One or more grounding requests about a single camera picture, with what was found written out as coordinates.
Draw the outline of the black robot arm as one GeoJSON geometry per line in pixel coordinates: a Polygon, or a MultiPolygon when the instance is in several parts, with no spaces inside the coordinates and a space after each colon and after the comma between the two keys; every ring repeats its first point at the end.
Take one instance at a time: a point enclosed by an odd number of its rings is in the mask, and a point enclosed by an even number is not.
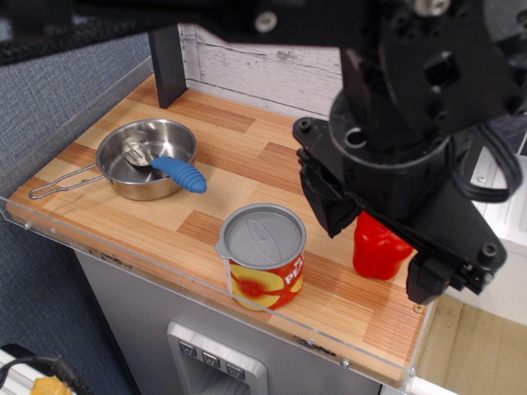
{"type": "Polygon", "coordinates": [[[338,234],[366,212],[412,245],[407,292],[481,292],[506,250],[474,207],[506,201],[519,161],[494,119],[525,110],[523,1],[4,1],[9,65],[179,23],[232,43],[338,48],[329,119],[298,120],[301,182],[338,234]]]}

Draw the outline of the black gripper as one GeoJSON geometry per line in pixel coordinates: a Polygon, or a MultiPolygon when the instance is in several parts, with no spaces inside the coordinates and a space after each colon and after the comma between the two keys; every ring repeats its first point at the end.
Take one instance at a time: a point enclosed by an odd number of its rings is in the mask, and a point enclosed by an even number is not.
{"type": "Polygon", "coordinates": [[[406,285],[412,302],[430,304],[447,287],[478,295],[504,265],[506,249],[455,188],[442,149],[411,165],[377,167],[346,157],[327,121],[301,118],[293,137],[302,191],[330,238],[366,212],[417,250],[406,285]]]}

